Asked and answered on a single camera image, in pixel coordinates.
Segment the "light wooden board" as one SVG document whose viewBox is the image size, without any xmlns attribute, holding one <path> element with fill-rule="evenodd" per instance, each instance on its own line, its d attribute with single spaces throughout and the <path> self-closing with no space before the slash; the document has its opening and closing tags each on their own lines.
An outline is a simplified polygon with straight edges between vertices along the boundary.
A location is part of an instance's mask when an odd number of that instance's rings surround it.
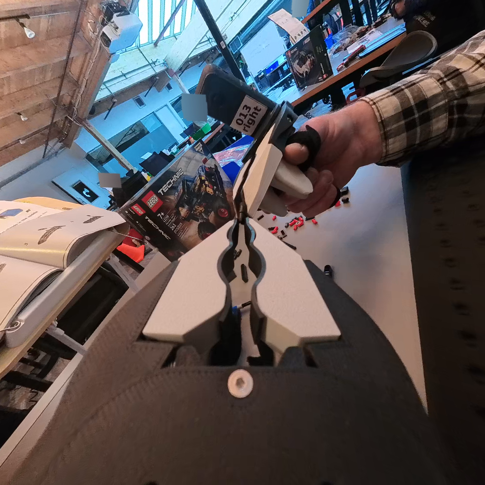
<svg viewBox="0 0 485 485">
<path fill-rule="evenodd" d="M 32 198 L 32 200 L 33 200 L 33 202 L 34 202 L 34 203 L 32 203 L 32 204 L 40 205 L 40 206 L 47 207 L 47 208 L 55 208 L 55 209 L 69 209 L 69 208 L 68 208 L 68 203 L 66 203 L 66 202 L 61 202 L 61 201 L 58 201 L 58 200 L 55 200 L 55 199 L 42 198 L 42 197 L 33 197 L 33 198 Z M 76 208 L 76 206 L 78 206 L 78 205 L 76 205 L 76 204 L 71 204 L 71 208 L 70 208 L 70 209 Z M 47 288 L 47 287 L 48 287 L 48 286 L 49 286 L 51 283 L 49 283 L 49 284 L 48 284 L 48 285 L 47 285 L 47 286 L 46 286 L 44 289 L 41 289 L 41 290 L 40 290 L 40 293 L 42 293 L 42 292 L 43 292 L 43 291 L 44 291 L 44 290 L 45 290 L 45 289 L 46 289 L 46 288 Z M 87 288 L 87 287 L 86 287 L 86 284 L 87 284 L 87 283 L 88 283 L 88 282 L 86 282 L 86 283 L 84 284 L 84 286 L 81 288 L 81 290 L 80 290 L 80 291 L 79 291 L 79 292 L 76 294 L 76 296 L 74 296 L 74 297 L 73 297 L 73 299 L 72 299 L 72 300 L 69 302 L 69 304 L 66 306 L 66 308 L 67 308 L 67 307 L 68 307 L 68 306 L 69 306 L 71 303 L 73 303 L 73 302 L 75 301 L 75 298 L 76 298 L 77 296 L 80 296 L 80 295 L 81 295 L 81 291 L 82 291 L 83 289 L 86 289 L 86 288 Z M 34 300 L 34 299 L 35 299 L 37 296 L 39 296 L 39 295 L 40 295 L 40 293 L 39 293 L 38 295 L 34 296 L 34 297 L 33 297 L 33 299 L 29 300 L 29 301 L 27 302 L 26 306 L 25 306 L 24 308 L 22 308 L 22 309 L 21 309 L 21 311 L 22 311 L 22 310 L 24 310 L 24 309 L 25 309 L 25 308 L 28 306 L 28 304 L 29 304 L 29 303 L 31 303 L 31 302 L 32 302 L 32 301 L 33 301 L 33 300 Z M 52 324 L 52 325 L 51 325 L 49 328 L 47 328 L 47 329 L 45 330 L 45 332 L 44 332 L 44 333 L 47 333 L 47 334 L 52 334 L 52 335 L 54 335 L 54 336 L 58 336 L 58 337 L 62 337 L 62 338 L 64 338 L 65 340 L 67 340 L 68 344 L 71 344 L 72 346 L 79 348 L 79 349 L 80 349 L 80 351 L 81 351 L 81 352 L 83 352 L 83 351 L 84 351 L 84 348 L 83 348 L 83 347 L 82 347 L 80 344 L 78 344 L 76 341 L 73 341 L 71 338 L 69 338 L 69 337 L 67 337 L 66 335 L 64 335 L 64 334 L 63 334 L 63 331 L 62 331 L 62 330 L 60 330 L 60 329 L 58 329 L 58 327 L 57 327 L 57 325 L 58 325 L 58 324 L 57 324 L 57 319 L 56 319 L 56 321 L 55 321 L 55 322 L 54 322 L 54 323 L 53 323 L 53 324 Z M 11 322 L 11 323 L 8 325 L 8 327 L 7 327 L 7 329 L 6 329 L 6 330 L 8 330 L 8 329 L 10 329 L 10 328 L 13 328 L 13 327 L 14 327 L 14 321 L 13 321 L 13 322 Z M 39 336 L 39 337 L 38 337 L 36 340 L 34 340 L 33 342 L 29 342 L 29 343 L 27 343 L 27 344 L 26 344 L 26 345 L 24 345 L 24 346 L 21 346 L 21 347 L 19 347 L 19 348 L 15 348 L 15 349 L 8 349 L 8 348 L 6 348 L 6 346 L 4 346 L 4 343 L 5 343 L 5 341 L 4 341 L 4 334 L 3 334 L 3 331 L 1 331 L 1 378 L 5 378 L 5 377 L 6 377 L 6 376 L 7 376 L 9 373 L 11 373 L 11 371 L 13 371 L 13 370 L 15 369 L 15 367 L 18 365 L 18 363 L 20 363 L 22 360 L 25 360 L 25 357 L 27 356 L 28 351 L 29 351 L 29 350 L 32 348 L 33 344 L 34 344 L 34 343 L 35 343 L 35 342 L 36 342 L 36 341 L 37 341 L 37 340 L 38 340 L 38 339 L 39 339 L 39 338 L 40 338 L 42 335 L 40 335 L 40 336 Z"/>
</svg>

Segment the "blue storage bin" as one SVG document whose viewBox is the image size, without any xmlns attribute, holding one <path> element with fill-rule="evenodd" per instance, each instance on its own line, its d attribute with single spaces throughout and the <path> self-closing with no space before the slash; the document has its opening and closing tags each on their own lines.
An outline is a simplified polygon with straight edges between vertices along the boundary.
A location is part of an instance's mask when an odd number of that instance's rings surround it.
<svg viewBox="0 0 485 485">
<path fill-rule="evenodd" d="M 244 135 L 228 148 L 213 154 L 213 157 L 232 184 L 234 184 L 243 167 L 243 158 L 250 149 L 253 140 L 251 136 Z"/>
</svg>

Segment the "grey office chair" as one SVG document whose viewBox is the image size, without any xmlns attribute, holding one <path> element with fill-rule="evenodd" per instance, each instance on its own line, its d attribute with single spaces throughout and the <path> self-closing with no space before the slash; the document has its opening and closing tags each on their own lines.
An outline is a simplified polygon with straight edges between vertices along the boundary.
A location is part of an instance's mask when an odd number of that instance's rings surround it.
<svg viewBox="0 0 485 485">
<path fill-rule="evenodd" d="M 411 32 L 393 49 L 383 64 L 362 76 L 359 88 L 393 82 L 398 76 L 432 58 L 437 49 L 438 42 L 432 34 L 426 31 Z"/>
</svg>

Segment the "printed task sheet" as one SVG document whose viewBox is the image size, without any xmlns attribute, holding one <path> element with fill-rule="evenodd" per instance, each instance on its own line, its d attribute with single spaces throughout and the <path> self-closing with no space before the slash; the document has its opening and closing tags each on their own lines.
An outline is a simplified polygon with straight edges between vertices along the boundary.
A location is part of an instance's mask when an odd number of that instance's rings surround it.
<svg viewBox="0 0 485 485">
<path fill-rule="evenodd" d="M 1 200 L 1 234 L 19 224 L 62 212 L 36 204 Z"/>
</svg>

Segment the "wooden work table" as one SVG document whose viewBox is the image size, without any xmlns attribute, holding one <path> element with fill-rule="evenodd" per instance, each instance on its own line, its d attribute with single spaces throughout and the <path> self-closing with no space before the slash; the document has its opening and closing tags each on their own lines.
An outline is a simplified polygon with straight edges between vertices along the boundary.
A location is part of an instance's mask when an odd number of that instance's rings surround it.
<svg viewBox="0 0 485 485">
<path fill-rule="evenodd" d="M 379 66 L 385 57 L 404 39 L 405 35 L 404 25 L 399 24 L 373 41 L 363 53 L 359 54 L 342 70 L 336 70 L 336 65 L 341 64 L 341 61 L 335 61 L 332 64 L 335 71 L 334 75 L 322 82 L 297 90 L 288 98 L 288 101 L 293 105 L 295 112 L 304 113 L 314 102 L 322 100 L 336 89 L 343 88 L 351 82 L 359 84 L 364 72 L 372 67 Z"/>
</svg>

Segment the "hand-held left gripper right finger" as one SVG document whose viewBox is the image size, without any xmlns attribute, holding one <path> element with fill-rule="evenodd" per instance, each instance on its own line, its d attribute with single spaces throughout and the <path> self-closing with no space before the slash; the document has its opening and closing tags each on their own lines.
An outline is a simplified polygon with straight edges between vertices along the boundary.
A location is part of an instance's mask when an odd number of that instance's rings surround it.
<svg viewBox="0 0 485 485">
<path fill-rule="evenodd" d="M 250 328 L 259 356 L 250 365 L 273 365 L 289 348 L 337 341 L 334 317 L 302 257 L 253 219 L 246 219 L 251 288 Z"/>
</svg>

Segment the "white ceiling heater unit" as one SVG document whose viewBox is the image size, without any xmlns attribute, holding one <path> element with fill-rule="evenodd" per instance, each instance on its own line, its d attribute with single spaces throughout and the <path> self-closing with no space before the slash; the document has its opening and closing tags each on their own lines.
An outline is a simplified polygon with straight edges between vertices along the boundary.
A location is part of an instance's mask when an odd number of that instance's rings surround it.
<svg viewBox="0 0 485 485">
<path fill-rule="evenodd" d="M 111 21 L 102 28 L 100 42 L 107 52 L 115 54 L 132 46 L 142 27 L 137 15 L 129 11 L 115 13 Z"/>
</svg>

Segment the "instruction booklet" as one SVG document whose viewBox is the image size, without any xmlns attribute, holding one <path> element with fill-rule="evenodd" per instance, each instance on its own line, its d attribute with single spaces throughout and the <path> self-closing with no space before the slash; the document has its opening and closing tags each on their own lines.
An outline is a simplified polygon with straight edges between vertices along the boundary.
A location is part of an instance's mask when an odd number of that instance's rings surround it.
<svg viewBox="0 0 485 485">
<path fill-rule="evenodd" d="M 100 232 L 125 222 L 118 213 L 92 205 L 60 210 L 1 234 L 1 331 Z"/>
</svg>

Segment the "scattered small brick parts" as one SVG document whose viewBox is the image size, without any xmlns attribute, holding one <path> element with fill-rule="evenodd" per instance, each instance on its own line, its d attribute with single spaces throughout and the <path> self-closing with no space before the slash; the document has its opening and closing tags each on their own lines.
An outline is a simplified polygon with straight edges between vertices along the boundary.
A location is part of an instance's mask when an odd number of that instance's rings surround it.
<svg viewBox="0 0 485 485">
<path fill-rule="evenodd" d="M 334 207 L 338 208 L 342 205 L 348 204 L 350 202 L 349 193 L 350 189 L 348 185 L 339 189 Z M 276 215 L 271 215 L 270 217 L 274 226 L 267 227 L 267 230 L 271 234 L 275 235 L 280 241 L 285 241 L 285 239 L 288 238 L 290 231 L 296 232 L 299 228 L 304 227 L 306 223 L 311 223 L 314 227 L 317 227 L 319 224 L 315 217 L 304 217 L 303 215 L 296 215 L 292 219 L 283 223 L 278 222 Z"/>
</svg>

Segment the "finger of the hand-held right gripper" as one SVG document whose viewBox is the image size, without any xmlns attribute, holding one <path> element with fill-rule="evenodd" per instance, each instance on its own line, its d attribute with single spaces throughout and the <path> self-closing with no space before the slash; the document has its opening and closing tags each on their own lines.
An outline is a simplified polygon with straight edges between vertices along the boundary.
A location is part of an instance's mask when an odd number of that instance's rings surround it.
<svg viewBox="0 0 485 485">
<path fill-rule="evenodd" d="M 243 217 L 254 218 L 258 209 L 283 215 L 283 203 L 271 188 L 271 181 L 281 160 L 282 150 L 270 142 L 274 129 L 267 132 L 249 168 L 244 173 L 241 186 Z"/>
<path fill-rule="evenodd" d="M 234 203 L 240 203 L 240 196 L 241 196 L 242 189 L 244 187 L 244 183 L 245 183 L 245 179 L 246 179 L 249 167 L 250 167 L 250 162 L 246 162 L 245 164 L 243 164 L 241 170 L 239 171 L 235 179 L 234 186 L 233 186 Z"/>
</svg>

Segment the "toy car box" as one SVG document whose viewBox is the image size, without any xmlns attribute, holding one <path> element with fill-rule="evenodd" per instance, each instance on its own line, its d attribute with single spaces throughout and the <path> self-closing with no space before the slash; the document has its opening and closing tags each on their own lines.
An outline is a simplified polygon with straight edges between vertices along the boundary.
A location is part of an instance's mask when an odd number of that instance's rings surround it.
<svg viewBox="0 0 485 485">
<path fill-rule="evenodd" d="M 333 76 L 325 42 L 325 28 L 318 25 L 285 52 L 296 87 L 303 90 Z"/>
</svg>

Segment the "grey desk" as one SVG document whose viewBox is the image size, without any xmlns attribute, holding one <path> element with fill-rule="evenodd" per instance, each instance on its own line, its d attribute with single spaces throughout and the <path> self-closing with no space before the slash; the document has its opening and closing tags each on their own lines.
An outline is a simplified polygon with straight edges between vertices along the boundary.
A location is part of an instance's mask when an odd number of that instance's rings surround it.
<svg viewBox="0 0 485 485">
<path fill-rule="evenodd" d="M 329 264 L 336 283 L 379 326 L 403 361 L 427 411 L 419 322 L 415 300 L 401 171 L 368 165 L 348 183 L 350 202 L 317 216 L 288 242 L 323 270 Z M 1 447 L 1 484 L 9 484 L 51 421 L 65 389 L 106 319 L 62 369 L 50 388 Z"/>
</svg>

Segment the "dark printed toy box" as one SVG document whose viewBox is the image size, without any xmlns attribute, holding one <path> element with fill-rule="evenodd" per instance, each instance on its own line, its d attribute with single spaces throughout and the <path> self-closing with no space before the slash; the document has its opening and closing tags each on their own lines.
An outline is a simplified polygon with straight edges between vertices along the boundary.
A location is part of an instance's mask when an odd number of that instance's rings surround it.
<svg viewBox="0 0 485 485">
<path fill-rule="evenodd" d="M 233 186 L 200 140 L 178 154 L 118 212 L 173 262 L 234 219 Z"/>
</svg>

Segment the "person's right hand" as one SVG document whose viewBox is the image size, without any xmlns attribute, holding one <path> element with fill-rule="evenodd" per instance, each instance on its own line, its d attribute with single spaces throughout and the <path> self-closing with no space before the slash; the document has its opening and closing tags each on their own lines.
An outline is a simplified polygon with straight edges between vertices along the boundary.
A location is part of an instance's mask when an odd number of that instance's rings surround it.
<svg viewBox="0 0 485 485">
<path fill-rule="evenodd" d="M 313 191 L 305 199 L 286 193 L 280 196 L 289 212 L 314 217 L 328 210 L 339 190 L 360 167 L 380 161 L 382 144 L 378 120 L 372 107 L 358 101 L 337 112 L 311 119 L 298 131 L 316 130 L 321 146 L 306 177 Z"/>
</svg>

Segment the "person's right forearm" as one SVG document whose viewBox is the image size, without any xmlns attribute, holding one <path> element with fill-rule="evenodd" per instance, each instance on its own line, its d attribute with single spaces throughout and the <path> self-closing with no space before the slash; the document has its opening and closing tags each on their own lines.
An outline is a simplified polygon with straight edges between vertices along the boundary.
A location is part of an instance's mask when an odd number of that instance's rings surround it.
<svg viewBox="0 0 485 485">
<path fill-rule="evenodd" d="M 484 137 L 484 30 L 390 87 L 364 96 L 377 118 L 377 165 L 401 166 L 422 151 Z"/>
</svg>

